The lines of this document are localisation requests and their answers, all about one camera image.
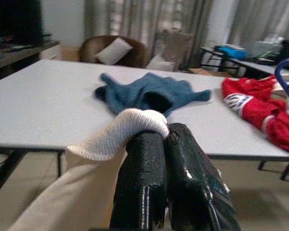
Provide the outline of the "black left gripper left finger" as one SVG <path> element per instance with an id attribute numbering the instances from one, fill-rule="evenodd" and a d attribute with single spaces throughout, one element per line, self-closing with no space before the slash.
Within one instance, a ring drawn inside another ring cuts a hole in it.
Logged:
<path id="1" fill-rule="evenodd" d="M 164 227 L 167 174 L 163 138 L 141 132 L 126 146 L 118 172 L 109 228 L 112 231 L 156 231 Z"/>

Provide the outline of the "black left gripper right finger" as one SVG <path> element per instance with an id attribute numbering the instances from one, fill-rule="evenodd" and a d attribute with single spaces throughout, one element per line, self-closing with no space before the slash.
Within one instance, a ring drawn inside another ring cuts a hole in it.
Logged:
<path id="1" fill-rule="evenodd" d="M 239 231 L 221 172 L 181 123 L 169 124 L 165 151 L 168 207 L 174 231 Z"/>

